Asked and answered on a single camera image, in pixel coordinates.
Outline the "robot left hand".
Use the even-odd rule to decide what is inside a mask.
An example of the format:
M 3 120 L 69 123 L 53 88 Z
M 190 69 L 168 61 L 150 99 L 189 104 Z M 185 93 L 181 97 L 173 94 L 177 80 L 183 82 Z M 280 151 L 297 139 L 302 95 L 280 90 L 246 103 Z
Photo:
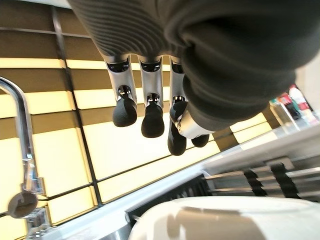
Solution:
M 112 120 L 137 120 L 130 55 L 140 65 L 141 133 L 164 133 L 162 58 L 170 58 L 170 153 L 186 140 L 254 117 L 296 80 L 320 49 L 317 0 L 71 0 L 106 63 L 116 106 Z

